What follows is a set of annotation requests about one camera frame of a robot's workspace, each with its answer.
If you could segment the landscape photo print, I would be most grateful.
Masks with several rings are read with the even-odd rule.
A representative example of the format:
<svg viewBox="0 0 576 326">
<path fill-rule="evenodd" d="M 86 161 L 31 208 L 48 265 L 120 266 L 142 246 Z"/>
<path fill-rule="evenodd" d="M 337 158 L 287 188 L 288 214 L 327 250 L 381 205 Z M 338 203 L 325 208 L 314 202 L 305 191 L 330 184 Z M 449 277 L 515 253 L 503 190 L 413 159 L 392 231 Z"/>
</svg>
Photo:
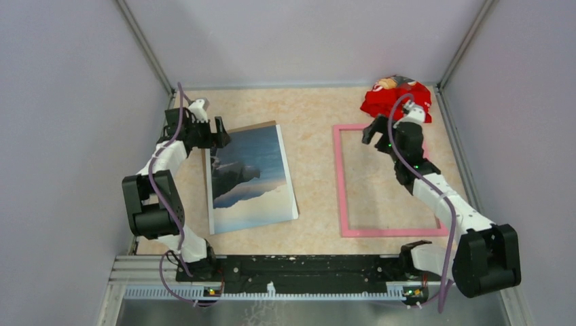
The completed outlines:
<svg viewBox="0 0 576 326">
<path fill-rule="evenodd" d="M 262 177 L 237 185 L 214 198 L 207 192 L 209 232 L 212 235 L 296 220 L 299 211 L 287 161 L 281 126 L 276 123 L 281 163 Z"/>
</svg>

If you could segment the pink wooden picture frame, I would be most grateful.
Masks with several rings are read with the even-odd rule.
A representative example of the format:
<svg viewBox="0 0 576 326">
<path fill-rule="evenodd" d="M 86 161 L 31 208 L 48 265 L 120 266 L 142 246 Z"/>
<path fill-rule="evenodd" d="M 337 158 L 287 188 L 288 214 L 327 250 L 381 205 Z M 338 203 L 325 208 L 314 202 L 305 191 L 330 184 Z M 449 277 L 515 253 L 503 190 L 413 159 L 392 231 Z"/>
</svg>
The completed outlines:
<svg viewBox="0 0 576 326">
<path fill-rule="evenodd" d="M 332 127 L 334 141 L 334 162 L 336 170 L 337 200 L 340 231 L 343 238 L 394 238 L 394 237 L 440 237 L 447 236 L 449 229 L 438 219 L 436 228 L 413 229 L 352 229 L 349 226 L 348 202 L 342 151 L 342 132 L 363 131 L 368 124 L 336 124 Z"/>
</svg>

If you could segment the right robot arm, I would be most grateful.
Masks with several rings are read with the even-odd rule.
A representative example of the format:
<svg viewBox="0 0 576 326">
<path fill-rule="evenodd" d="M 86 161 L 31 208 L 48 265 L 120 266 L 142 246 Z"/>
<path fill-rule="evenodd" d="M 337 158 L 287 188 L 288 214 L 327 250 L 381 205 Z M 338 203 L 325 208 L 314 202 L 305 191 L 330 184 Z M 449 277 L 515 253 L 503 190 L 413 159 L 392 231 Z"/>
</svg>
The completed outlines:
<svg viewBox="0 0 576 326">
<path fill-rule="evenodd" d="M 518 286 L 522 274 L 516 230 L 483 216 L 450 186 L 424 155 L 422 126 L 378 115 L 363 129 L 362 142 L 369 144 L 377 133 L 381 137 L 374 147 L 390 155 L 398 183 L 449 231 L 445 247 L 424 240 L 402 246 L 400 275 L 416 280 L 431 272 L 468 298 Z"/>
</svg>

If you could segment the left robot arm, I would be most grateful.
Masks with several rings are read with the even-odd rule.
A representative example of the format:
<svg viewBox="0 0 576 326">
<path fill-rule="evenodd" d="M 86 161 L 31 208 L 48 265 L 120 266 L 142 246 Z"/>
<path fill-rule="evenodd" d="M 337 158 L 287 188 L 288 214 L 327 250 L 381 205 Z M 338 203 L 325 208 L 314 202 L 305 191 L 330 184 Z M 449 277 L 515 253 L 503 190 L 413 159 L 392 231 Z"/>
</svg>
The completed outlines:
<svg viewBox="0 0 576 326">
<path fill-rule="evenodd" d="M 174 176 L 194 148 L 222 148 L 230 136 L 222 118 L 210 120 L 198 101 L 168 109 L 165 116 L 166 125 L 145 167 L 122 180 L 128 224 L 135 236 L 166 246 L 168 255 L 178 260 L 181 279 L 211 280 L 218 270 L 213 248 L 186 226 Z"/>
</svg>

